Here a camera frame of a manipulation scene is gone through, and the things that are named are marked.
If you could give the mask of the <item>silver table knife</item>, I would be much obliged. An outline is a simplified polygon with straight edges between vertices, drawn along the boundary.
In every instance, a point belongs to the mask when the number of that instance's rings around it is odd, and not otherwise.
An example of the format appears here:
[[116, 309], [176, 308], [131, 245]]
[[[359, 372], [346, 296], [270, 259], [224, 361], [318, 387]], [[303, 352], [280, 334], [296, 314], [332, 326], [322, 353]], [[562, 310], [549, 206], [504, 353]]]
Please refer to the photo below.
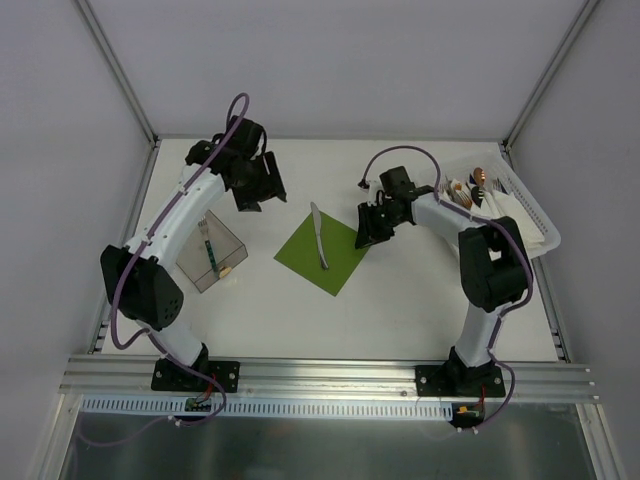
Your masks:
[[322, 240], [322, 215], [315, 202], [310, 203], [310, 209], [311, 209], [311, 216], [312, 216], [312, 221], [314, 226], [314, 235], [315, 235], [316, 246], [317, 246], [321, 268], [323, 270], [328, 270], [329, 265], [324, 252], [324, 245]]

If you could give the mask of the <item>green handled fork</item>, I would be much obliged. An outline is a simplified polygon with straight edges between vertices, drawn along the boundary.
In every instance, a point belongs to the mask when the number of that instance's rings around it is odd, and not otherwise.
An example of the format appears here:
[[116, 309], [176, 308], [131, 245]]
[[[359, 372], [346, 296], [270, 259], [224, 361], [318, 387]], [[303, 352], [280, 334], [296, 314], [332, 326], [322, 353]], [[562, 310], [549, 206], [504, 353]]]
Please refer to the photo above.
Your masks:
[[214, 255], [214, 250], [213, 250], [213, 246], [212, 243], [210, 241], [210, 237], [209, 237], [209, 225], [207, 222], [207, 219], [205, 217], [202, 217], [199, 222], [198, 222], [198, 228], [200, 231], [200, 234], [202, 236], [204, 245], [205, 245], [205, 249], [208, 255], [208, 259], [211, 265], [211, 269], [213, 272], [213, 275], [215, 278], [219, 277], [219, 269], [218, 269], [218, 265], [217, 265], [217, 261]]

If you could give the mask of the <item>green paper napkin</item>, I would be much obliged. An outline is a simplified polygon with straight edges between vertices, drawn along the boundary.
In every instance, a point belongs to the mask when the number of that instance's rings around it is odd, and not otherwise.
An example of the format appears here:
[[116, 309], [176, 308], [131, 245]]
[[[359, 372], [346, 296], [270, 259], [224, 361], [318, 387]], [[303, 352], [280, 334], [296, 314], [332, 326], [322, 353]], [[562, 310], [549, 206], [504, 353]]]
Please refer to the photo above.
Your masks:
[[276, 253], [274, 259], [332, 296], [337, 296], [365, 257], [356, 249], [356, 231], [321, 213], [322, 243], [329, 269], [321, 267], [314, 223], [309, 214]]

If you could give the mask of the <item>clear smoked plastic box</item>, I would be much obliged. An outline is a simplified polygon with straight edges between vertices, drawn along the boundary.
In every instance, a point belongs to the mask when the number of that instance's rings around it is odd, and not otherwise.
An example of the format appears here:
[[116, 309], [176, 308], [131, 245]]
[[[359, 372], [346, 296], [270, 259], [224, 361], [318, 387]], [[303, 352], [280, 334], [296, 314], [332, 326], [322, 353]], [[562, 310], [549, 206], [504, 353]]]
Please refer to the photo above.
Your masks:
[[[246, 245], [211, 211], [207, 211], [203, 217], [207, 219], [209, 225], [209, 237], [218, 269], [231, 267], [233, 271], [248, 257]], [[213, 275], [198, 224], [178, 255], [177, 267], [193, 283], [199, 293], [204, 293], [223, 279], [215, 278]]]

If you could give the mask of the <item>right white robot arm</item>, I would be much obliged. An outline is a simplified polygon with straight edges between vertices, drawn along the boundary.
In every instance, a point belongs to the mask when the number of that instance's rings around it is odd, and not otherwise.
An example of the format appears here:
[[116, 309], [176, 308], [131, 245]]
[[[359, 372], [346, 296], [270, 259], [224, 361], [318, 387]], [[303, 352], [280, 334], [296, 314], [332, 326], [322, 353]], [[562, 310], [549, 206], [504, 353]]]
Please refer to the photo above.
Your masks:
[[378, 182], [359, 182], [368, 194], [358, 205], [357, 249], [386, 242], [409, 223], [431, 229], [457, 245], [460, 282], [468, 309], [463, 330], [449, 357], [426, 379], [433, 387], [470, 395], [493, 381], [494, 346], [503, 317], [530, 294], [532, 272], [518, 225], [473, 215], [430, 186], [418, 187], [403, 167], [380, 175]]

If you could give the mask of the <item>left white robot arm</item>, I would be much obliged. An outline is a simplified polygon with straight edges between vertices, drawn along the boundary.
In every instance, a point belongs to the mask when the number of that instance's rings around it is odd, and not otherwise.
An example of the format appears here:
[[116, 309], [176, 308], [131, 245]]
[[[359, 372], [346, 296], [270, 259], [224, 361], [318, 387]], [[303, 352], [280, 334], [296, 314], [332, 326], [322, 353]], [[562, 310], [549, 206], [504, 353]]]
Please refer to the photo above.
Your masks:
[[158, 350], [177, 364], [174, 378], [188, 390], [208, 381], [205, 346], [179, 314], [184, 294], [171, 276], [196, 224], [225, 193], [240, 212], [286, 199], [265, 128], [238, 115], [223, 133], [191, 147], [176, 186], [141, 232], [124, 246], [107, 246], [100, 265], [111, 315], [136, 322]]

